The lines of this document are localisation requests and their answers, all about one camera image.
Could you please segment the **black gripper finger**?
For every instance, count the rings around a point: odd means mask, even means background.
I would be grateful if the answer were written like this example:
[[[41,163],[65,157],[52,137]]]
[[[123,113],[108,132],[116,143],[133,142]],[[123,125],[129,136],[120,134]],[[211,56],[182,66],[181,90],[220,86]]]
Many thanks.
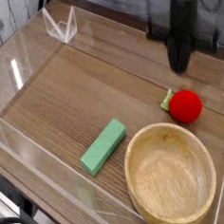
[[[189,41],[168,41],[167,56],[169,65],[176,74],[187,71],[191,57],[192,45]]]

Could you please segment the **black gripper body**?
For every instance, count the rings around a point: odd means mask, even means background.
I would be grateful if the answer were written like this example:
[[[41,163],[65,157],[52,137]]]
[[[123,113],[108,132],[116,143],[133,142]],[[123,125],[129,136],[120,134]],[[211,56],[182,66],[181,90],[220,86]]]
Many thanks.
[[[148,15],[147,36],[163,41],[167,56],[189,56],[194,49],[215,52],[219,31],[198,16],[197,0],[170,0],[168,14]]]

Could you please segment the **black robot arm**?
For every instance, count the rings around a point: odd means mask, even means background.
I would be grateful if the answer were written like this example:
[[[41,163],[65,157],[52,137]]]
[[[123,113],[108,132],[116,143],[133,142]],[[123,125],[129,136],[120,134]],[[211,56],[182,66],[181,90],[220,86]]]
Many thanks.
[[[164,42],[169,66],[176,74],[187,71],[195,49],[215,52],[219,29],[198,16],[199,0],[170,0],[169,26],[156,29],[148,17],[147,37]]]

